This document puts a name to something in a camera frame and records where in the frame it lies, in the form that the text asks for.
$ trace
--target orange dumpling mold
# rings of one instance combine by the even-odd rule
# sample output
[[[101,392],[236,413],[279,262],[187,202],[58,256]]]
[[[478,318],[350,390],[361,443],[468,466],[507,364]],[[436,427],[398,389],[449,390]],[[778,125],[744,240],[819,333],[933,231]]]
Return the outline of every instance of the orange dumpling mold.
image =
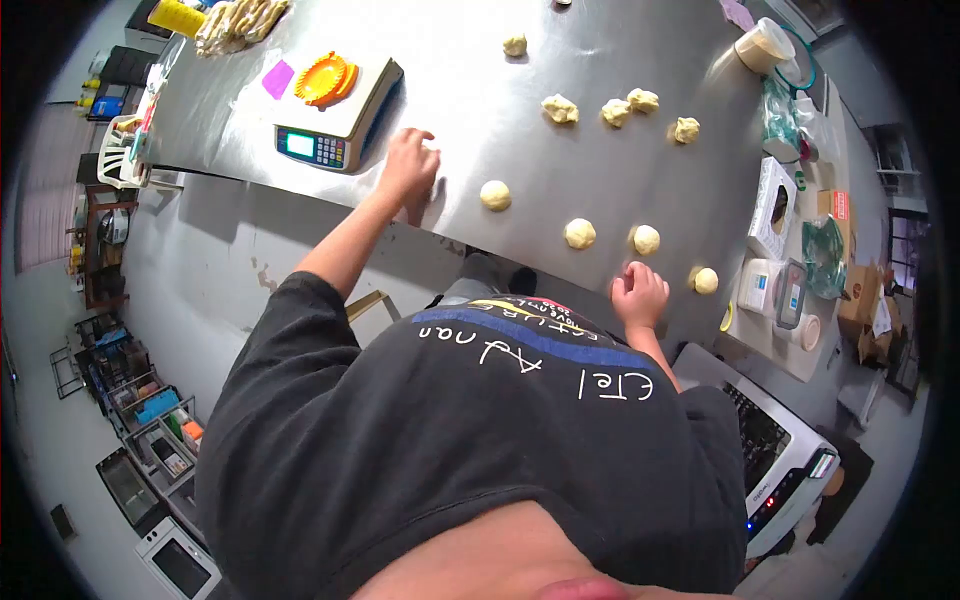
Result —
[[[357,65],[335,52],[318,58],[297,76],[294,95],[311,107],[322,107],[350,94],[356,83]]]

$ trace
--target white plastic chair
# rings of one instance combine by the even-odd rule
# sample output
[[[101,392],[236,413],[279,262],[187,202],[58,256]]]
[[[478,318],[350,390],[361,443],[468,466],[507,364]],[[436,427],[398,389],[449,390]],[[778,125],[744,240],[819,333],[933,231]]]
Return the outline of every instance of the white plastic chair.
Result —
[[[117,189],[145,188],[183,190],[182,185],[163,180],[150,179],[151,166],[140,160],[130,160],[130,146],[123,145],[123,132],[116,129],[118,123],[133,119],[136,115],[121,114],[107,125],[107,133],[100,145],[97,156],[97,179],[100,183],[109,183]],[[107,175],[108,171],[119,167],[120,179]]]

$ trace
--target scale keypad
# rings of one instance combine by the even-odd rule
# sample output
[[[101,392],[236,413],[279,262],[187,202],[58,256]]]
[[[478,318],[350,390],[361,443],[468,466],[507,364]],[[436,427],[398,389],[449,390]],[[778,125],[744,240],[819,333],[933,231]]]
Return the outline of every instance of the scale keypad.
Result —
[[[335,137],[317,136],[317,162],[331,169],[344,168],[344,140]]]

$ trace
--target black t-shirt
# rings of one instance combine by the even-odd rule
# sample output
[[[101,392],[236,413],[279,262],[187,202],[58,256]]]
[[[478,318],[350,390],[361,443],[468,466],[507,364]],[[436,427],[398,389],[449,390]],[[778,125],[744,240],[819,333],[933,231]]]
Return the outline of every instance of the black t-shirt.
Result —
[[[362,352],[329,284],[267,303],[204,434],[205,539],[248,598],[347,598],[486,511],[535,500],[600,570],[731,592],[746,509],[737,417],[544,299],[399,321]]]

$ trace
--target label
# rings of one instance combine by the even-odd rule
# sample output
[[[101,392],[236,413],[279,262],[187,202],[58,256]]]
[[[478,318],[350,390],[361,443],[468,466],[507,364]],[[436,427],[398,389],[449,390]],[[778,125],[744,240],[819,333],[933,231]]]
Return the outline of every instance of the label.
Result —
[[[847,192],[833,192],[833,218],[850,220],[850,195]]]
[[[790,290],[790,308],[797,310],[797,300],[800,299],[800,286],[796,283],[793,284],[793,289]]]
[[[186,463],[176,452],[168,456],[167,460],[163,461],[163,464],[166,465],[174,475],[179,475],[186,470]]]
[[[747,304],[756,311],[763,310],[763,301],[767,297],[767,276],[754,275],[747,293]]]
[[[893,324],[890,321],[887,300],[881,296],[880,302],[876,304],[876,314],[874,314],[874,337],[878,338],[891,329],[893,329]]]

